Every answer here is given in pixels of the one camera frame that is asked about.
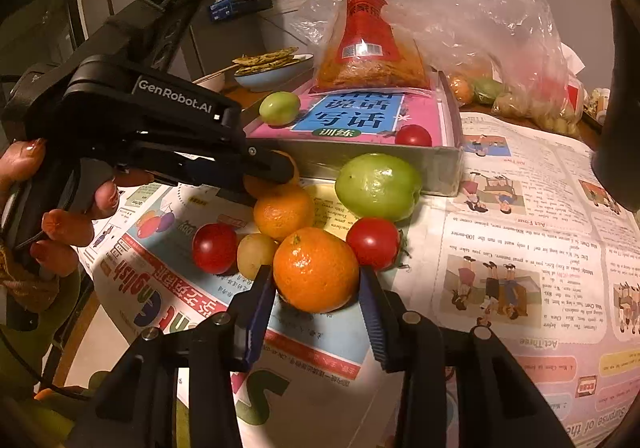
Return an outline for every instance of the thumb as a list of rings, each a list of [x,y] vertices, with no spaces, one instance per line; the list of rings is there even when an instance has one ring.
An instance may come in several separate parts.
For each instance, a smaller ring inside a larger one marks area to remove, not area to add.
[[[45,140],[14,141],[0,157],[0,209],[15,181],[26,181],[40,168],[45,154]]]

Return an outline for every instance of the green label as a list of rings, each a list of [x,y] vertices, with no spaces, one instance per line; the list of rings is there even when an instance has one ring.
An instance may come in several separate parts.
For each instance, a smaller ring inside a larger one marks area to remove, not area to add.
[[[311,134],[314,136],[320,136],[326,138],[331,136],[332,138],[356,138],[362,133],[356,129],[316,129]]]

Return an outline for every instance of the bowl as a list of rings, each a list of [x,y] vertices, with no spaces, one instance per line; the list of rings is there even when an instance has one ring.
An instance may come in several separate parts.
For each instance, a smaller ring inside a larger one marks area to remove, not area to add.
[[[205,89],[209,89],[210,91],[219,93],[225,86],[225,72],[221,71],[217,73],[207,74],[202,78],[194,80],[193,83],[199,85],[200,87],[204,87]]]
[[[301,61],[295,64],[288,64],[286,66],[276,67],[275,69],[242,76],[234,75],[234,78],[242,87],[249,89],[251,92],[260,93],[273,91],[292,78],[311,69],[314,66],[313,57],[312,54],[296,54],[294,58],[299,58]]]

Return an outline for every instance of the barcode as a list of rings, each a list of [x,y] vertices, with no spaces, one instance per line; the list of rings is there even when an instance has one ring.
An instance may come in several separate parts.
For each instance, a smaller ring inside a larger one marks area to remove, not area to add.
[[[342,48],[342,57],[351,58],[353,56],[382,56],[382,46],[378,44],[368,44],[360,42],[359,44],[351,44]]]

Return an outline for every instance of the red food package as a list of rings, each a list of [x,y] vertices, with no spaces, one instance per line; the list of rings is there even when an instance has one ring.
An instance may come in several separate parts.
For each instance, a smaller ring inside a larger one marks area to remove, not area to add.
[[[389,2],[342,0],[313,91],[429,88],[414,39],[385,21]]]

